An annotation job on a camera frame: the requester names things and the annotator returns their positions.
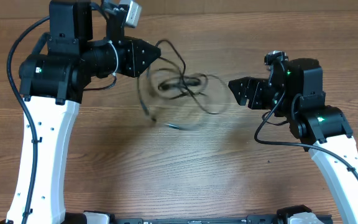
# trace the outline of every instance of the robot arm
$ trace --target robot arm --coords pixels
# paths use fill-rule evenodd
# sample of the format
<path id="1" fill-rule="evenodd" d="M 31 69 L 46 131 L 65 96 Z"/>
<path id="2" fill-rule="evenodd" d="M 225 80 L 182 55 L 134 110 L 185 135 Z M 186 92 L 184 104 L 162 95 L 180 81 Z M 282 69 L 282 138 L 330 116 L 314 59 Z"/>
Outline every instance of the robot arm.
<path id="1" fill-rule="evenodd" d="M 106 37 L 93 42 L 92 10 L 98 10 L 107 23 Z M 125 26 L 136 27 L 141 12 L 131 0 L 122 0 L 119 5 L 105 1 L 102 8 L 90 1 L 52 0 L 49 11 L 50 32 L 41 36 L 19 70 L 20 94 L 35 129 L 25 114 L 19 179 L 5 222 L 108 224 L 107 214 L 65 212 L 63 183 L 71 130 L 91 77 L 106 78 L 116 73 L 139 77 L 161 51 L 143 40 L 124 36 Z M 9 78 L 15 46 L 47 19 L 27 29 L 15 42 L 8 56 Z M 45 44 L 48 54 L 42 55 Z M 36 143 L 32 129 L 38 135 Z"/>
<path id="2" fill-rule="evenodd" d="M 270 70 L 269 78 L 241 78 L 230 81 L 229 88 L 239 105 L 248 101 L 252 110 L 272 110 L 267 119 L 272 113 L 286 117 L 291 133 L 301 144 L 259 140 L 257 133 L 267 119 L 255 140 L 304 147 L 326 179 L 344 223 L 358 223 L 356 142 L 342 111 L 325 105 L 319 62 L 310 58 L 288 61 L 285 52 L 274 51 L 265 56 L 265 65 Z"/>

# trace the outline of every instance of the wood grain surface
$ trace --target wood grain surface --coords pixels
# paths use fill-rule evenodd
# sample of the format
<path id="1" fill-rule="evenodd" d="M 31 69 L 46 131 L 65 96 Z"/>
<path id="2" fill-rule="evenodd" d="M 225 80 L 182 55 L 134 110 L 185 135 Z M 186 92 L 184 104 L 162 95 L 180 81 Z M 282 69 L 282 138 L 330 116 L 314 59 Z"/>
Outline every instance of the wood grain surface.
<path id="1" fill-rule="evenodd" d="M 12 43 L 32 19 L 0 20 L 0 220 L 16 187 L 22 146 L 23 115 L 6 78 Z M 48 29 L 26 37 L 14 56 L 13 71 Z M 226 83 L 267 77 L 264 54 L 284 50 L 290 58 L 318 58 L 324 69 L 327 104 L 347 116 L 358 147 L 358 11 L 145 16 L 127 35 L 154 43 L 170 39 L 188 63 L 189 73 L 218 75 Z M 104 22 L 94 21 L 94 38 Z M 163 55 L 173 58 L 163 47 Z M 92 86 L 109 83 L 94 80 Z M 208 94 L 228 92 L 211 82 Z M 275 213 L 305 204 L 317 214 L 341 222 L 330 191 L 309 155 L 301 148 L 257 144 L 254 131 L 264 111 L 251 111 L 230 97 L 228 110 L 209 116 L 197 131 L 177 131 L 163 121 L 192 123 L 204 116 L 191 101 L 151 99 L 153 125 L 139 106 L 135 80 L 118 76 L 108 91 L 85 93 L 71 135 L 65 179 L 69 212 L 101 210 L 117 217 L 244 217 Z M 215 100 L 218 108 L 223 101 Z M 193 110 L 191 116 L 184 115 Z M 263 139 L 295 141 L 288 126 L 267 126 Z"/>
<path id="2" fill-rule="evenodd" d="M 0 19 L 47 16 L 49 2 L 50 0 L 0 0 Z M 136 0 L 136 2 L 143 7 L 143 15 L 358 11 L 358 0 Z"/>

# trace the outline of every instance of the white arm segment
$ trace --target white arm segment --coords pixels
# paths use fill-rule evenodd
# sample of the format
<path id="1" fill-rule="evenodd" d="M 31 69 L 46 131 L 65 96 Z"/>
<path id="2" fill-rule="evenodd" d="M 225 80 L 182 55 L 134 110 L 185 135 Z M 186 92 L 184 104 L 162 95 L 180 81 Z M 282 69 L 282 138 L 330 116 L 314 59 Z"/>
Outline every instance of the white arm segment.
<path id="1" fill-rule="evenodd" d="M 79 103 L 66 100 L 56 105 L 54 98 L 31 97 L 25 103 L 34 120 L 38 139 L 38 166 L 31 209 L 27 223 L 61 224 L 65 218 L 63 186 L 65 179 L 67 147 L 71 130 L 78 115 Z M 29 191 L 33 144 L 28 120 L 24 117 L 24 138 L 19 178 L 7 219 L 15 224 L 22 222 Z"/>
<path id="2" fill-rule="evenodd" d="M 358 173 L 358 153 L 354 138 L 340 135 L 327 138 L 327 143 L 315 146 L 323 147 L 345 159 Z M 312 160 L 323 174 L 334 197 L 344 223 L 358 223 L 358 181 L 352 172 L 341 162 L 321 151 L 310 149 Z"/>

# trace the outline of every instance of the wire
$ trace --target wire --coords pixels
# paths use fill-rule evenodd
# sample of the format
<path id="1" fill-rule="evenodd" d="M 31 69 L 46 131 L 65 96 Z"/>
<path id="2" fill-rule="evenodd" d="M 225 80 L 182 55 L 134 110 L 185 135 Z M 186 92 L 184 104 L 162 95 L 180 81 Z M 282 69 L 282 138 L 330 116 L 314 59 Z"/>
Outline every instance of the wire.
<path id="1" fill-rule="evenodd" d="M 298 93 L 294 96 L 294 98 L 292 99 L 292 103 L 291 103 L 291 119 L 295 120 L 295 102 L 296 100 L 301 97 L 302 94 Z"/>
<path id="2" fill-rule="evenodd" d="M 117 53 L 117 49 L 116 47 L 114 46 L 114 44 L 112 44 L 111 40 L 108 41 L 108 43 L 111 45 L 112 49 L 114 50 L 114 53 L 116 53 L 116 69 L 115 71 L 113 71 L 112 75 L 114 77 L 114 81 L 112 81 L 112 83 L 108 86 L 105 86 L 105 87 L 101 87 L 101 88 L 87 88 L 87 89 L 84 89 L 84 91 L 99 91 L 99 90 L 108 90 L 112 87 L 114 87 L 116 85 L 116 82 L 117 82 L 117 71 L 118 71 L 118 64 L 119 64 L 119 60 L 118 60 L 118 53 Z"/>
<path id="3" fill-rule="evenodd" d="M 267 115 L 268 113 L 270 113 L 270 111 L 268 111 L 268 112 L 266 112 L 266 113 L 264 113 L 264 114 L 262 115 L 262 120 L 265 119 L 265 117 L 266 117 L 266 115 Z M 274 126 L 281 126 L 281 125 L 284 125 L 284 124 L 288 124 L 289 121 L 285 120 L 285 121 L 282 121 L 282 122 L 280 122 L 280 123 L 270 123 L 270 122 L 266 121 L 266 123 L 272 124 L 272 125 L 274 125 Z"/>
<path id="4" fill-rule="evenodd" d="M 267 117 L 262 121 L 262 123 L 259 125 L 259 127 L 257 128 L 255 135 L 254 135 L 254 139 L 255 141 L 257 141 L 258 143 L 261 144 L 266 144 L 266 145 L 271 145 L 271 146 L 298 146 L 298 147 L 305 147 L 305 148 L 309 148 L 309 149 L 315 149 L 317 151 L 321 151 L 324 152 L 326 154 L 329 154 L 330 156 L 334 157 L 335 159 L 341 161 L 346 167 L 347 170 L 349 172 L 352 172 L 354 177 L 356 178 L 356 180 L 358 181 L 358 173 L 356 172 L 356 169 L 354 167 L 352 167 L 345 159 L 343 159 L 341 156 L 327 150 L 324 149 L 322 147 L 319 146 L 313 146 L 313 145 L 309 145 L 309 144 L 302 144 L 302 143 L 297 143 L 297 142 L 278 142 L 278 141 L 263 141 L 258 139 L 258 134 L 260 132 L 260 130 L 263 128 L 263 126 L 265 125 L 265 123 L 267 122 L 267 120 L 271 117 L 271 115 L 273 115 L 273 113 L 276 111 L 276 109 L 278 108 L 278 106 L 282 103 L 283 99 L 285 96 L 285 91 L 283 92 L 283 95 L 281 96 L 280 100 L 278 101 L 278 103 L 274 106 L 274 108 L 269 112 L 269 114 L 267 115 Z"/>
<path id="5" fill-rule="evenodd" d="M 180 59 L 182 65 L 183 65 L 183 69 L 181 69 L 175 62 L 172 62 L 171 60 L 164 58 L 164 57 L 159 57 L 160 60 L 169 63 L 170 65 L 172 65 L 174 68 L 160 68 L 160 69 L 156 69 L 151 71 L 151 66 L 149 66 L 147 68 L 146 71 L 146 78 L 148 80 L 149 83 L 149 87 L 151 87 L 151 89 L 154 91 L 154 93 L 156 93 L 158 95 L 158 97 L 164 99 L 164 100 L 175 100 L 175 99 L 179 99 L 182 98 L 184 96 L 190 96 L 194 102 L 197 104 L 197 106 L 204 111 L 207 114 L 211 114 L 211 115 L 217 115 L 217 114 L 221 114 L 224 111 L 227 110 L 227 104 L 225 104 L 225 106 L 220 109 L 217 112 L 212 112 L 208 109 L 206 109 L 201 103 L 200 101 L 196 98 L 197 96 L 203 96 L 203 97 L 209 97 L 208 95 L 206 95 L 205 93 L 203 93 L 206 89 L 206 87 L 208 86 L 208 82 L 210 78 L 213 79 L 217 79 L 220 84 L 222 86 L 226 86 L 226 84 L 216 75 L 206 75 L 203 73 L 194 73 L 190 76 L 185 75 L 186 73 L 186 62 L 184 61 L 183 57 L 179 54 L 178 50 L 175 48 L 175 46 L 167 39 L 162 39 L 159 40 L 155 46 L 158 47 L 160 44 L 162 43 L 167 43 L 172 50 L 175 52 L 176 56 Z M 166 72 L 170 72 L 173 74 L 178 75 L 177 77 L 173 77 L 173 78 L 169 78 L 164 80 L 163 82 L 159 83 L 157 86 L 157 89 L 154 89 L 152 81 L 151 81 L 151 76 L 152 74 L 156 73 L 156 72 L 161 72 L 161 71 L 166 71 Z M 201 88 L 198 91 L 193 91 L 190 89 L 190 86 L 194 87 L 194 86 L 201 86 Z M 165 92 L 168 90 L 179 90 L 180 94 L 175 95 L 173 97 L 166 97 L 161 95 L 159 92 Z M 146 106 L 146 104 L 144 103 L 143 97 L 140 93 L 140 81 L 139 78 L 137 79 L 137 92 L 138 92 L 138 97 L 139 97 L 139 101 L 140 101 L 140 105 L 145 113 L 146 116 L 150 116 L 150 111 L 148 109 L 148 107 Z M 154 116 L 150 116 L 151 120 L 156 122 L 156 118 Z M 191 129 L 195 129 L 196 127 L 198 127 L 201 124 L 198 123 L 190 128 L 185 128 L 183 126 L 179 126 L 176 124 L 172 124 L 172 123 L 167 123 L 165 124 L 166 126 L 168 126 L 169 128 L 174 128 L 174 129 L 180 129 L 180 130 L 191 130 Z"/>
<path id="6" fill-rule="evenodd" d="M 111 89 L 112 87 L 114 87 L 116 85 L 116 82 L 117 82 L 117 76 L 115 74 L 112 74 L 112 76 L 114 77 L 114 81 L 112 81 L 112 83 L 110 85 L 105 86 L 105 87 L 99 87 L 99 88 L 87 88 L 87 89 L 84 89 L 84 91 L 100 91 L 100 90 Z"/>
<path id="7" fill-rule="evenodd" d="M 37 21 L 35 24 L 32 24 L 29 28 L 27 28 L 19 36 L 19 38 L 13 43 L 13 46 L 7 56 L 7 62 L 6 62 L 6 72 L 7 72 L 7 78 L 9 80 L 9 84 L 11 84 L 12 91 L 15 94 L 15 97 L 16 97 L 17 101 L 19 102 L 20 106 L 22 107 L 25 117 L 29 121 L 30 130 L 32 133 L 33 154 L 32 154 L 31 178 L 30 178 L 30 184 L 29 184 L 29 193 L 27 194 L 27 200 L 25 202 L 22 224 L 25 224 L 27 222 L 27 218 L 29 217 L 29 214 L 31 213 L 30 206 L 31 206 L 32 194 L 34 191 L 35 175 L 37 173 L 38 139 L 37 139 L 37 131 L 35 130 L 34 121 L 31 117 L 30 111 L 26 107 L 24 100 L 22 99 L 19 91 L 17 90 L 16 84 L 13 80 L 11 65 L 12 65 L 13 54 L 14 54 L 17 46 L 19 45 L 19 43 L 24 39 L 24 37 L 29 32 L 31 32 L 33 29 L 35 29 L 37 26 L 41 25 L 42 23 L 44 23 L 47 20 L 49 20 L 49 16 L 44 17 L 43 19 Z"/>
<path id="8" fill-rule="evenodd" d="M 48 32 L 44 32 L 41 37 L 39 38 L 39 40 L 37 41 L 37 43 L 35 44 L 34 48 L 32 49 L 31 54 L 33 55 L 38 55 L 41 53 L 43 47 L 45 46 L 45 44 L 47 43 L 47 38 L 48 38 L 49 33 Z"/>
<path id="9" fill-rule="evenodd" d="M 104 19 L 106 21 L 109 20 L 109 18 L 107 17 L 106 13 L 104 13 L 104 11 L 101 9 L 101 6 L 99 6 L 95 2 L 91 2 L 89 5 L 91 6 L 92 10 L 98 11 L 104 17 Z"/>

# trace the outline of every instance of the cable clip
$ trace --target cable clip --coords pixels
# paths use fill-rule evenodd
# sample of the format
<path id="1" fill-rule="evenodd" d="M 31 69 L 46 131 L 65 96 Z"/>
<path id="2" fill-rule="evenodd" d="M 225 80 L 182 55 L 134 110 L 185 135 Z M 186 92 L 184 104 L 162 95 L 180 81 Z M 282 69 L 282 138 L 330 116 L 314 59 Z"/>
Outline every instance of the cable clip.
<path id="1" fill-rule="evenodd" d="M 40 139 L 39 140 L 33 140 L 33 139 L 31 139 L 31 143 L 32 144 L 34 144 L 34 142 L 37 144 L 37 143 L 41 143 L 42 142 L 42 137 L 40 137 Z"/>
<path id="2" fill-rule="evenodd" d="M 32 213 L 32 208 L 30 208 L 29 212 L 24 211 L 23 212 L 23 217 L 28 217 L 31 213 Z"/>
<path id="3" fill-rule="evenodd" d="M 352 167 L 352 168 L 347 168 L 347 171 L 349 171 L 349 172 L 355 172 L 356 171 L 356 168 L 354 168 L 354 167 Z"/>

